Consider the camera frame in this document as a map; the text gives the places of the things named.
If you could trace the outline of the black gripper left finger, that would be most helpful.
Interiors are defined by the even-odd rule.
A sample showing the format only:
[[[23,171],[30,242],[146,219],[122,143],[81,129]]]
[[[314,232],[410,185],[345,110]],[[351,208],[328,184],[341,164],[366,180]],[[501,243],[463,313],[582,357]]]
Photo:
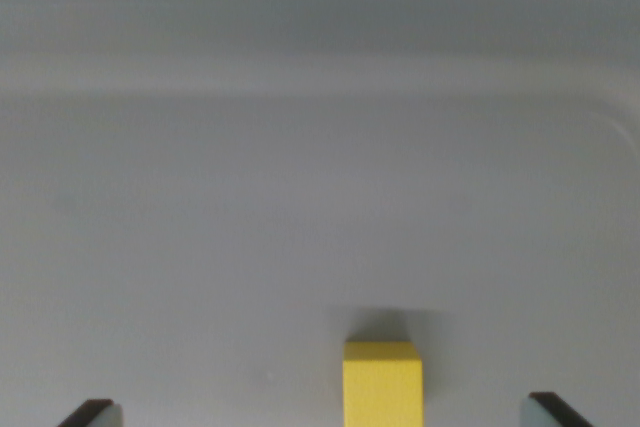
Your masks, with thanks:
[[[59,427],[122,427],[123,409],[112,399],[88,399],[71,412]]]

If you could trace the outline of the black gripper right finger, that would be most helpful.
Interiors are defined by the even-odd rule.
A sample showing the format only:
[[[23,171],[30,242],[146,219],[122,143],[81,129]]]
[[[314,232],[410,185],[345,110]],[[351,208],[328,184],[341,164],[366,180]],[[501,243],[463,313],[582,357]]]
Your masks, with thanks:
[[[555,392],[531,392],[521,403],[520,427],[593,427]]]

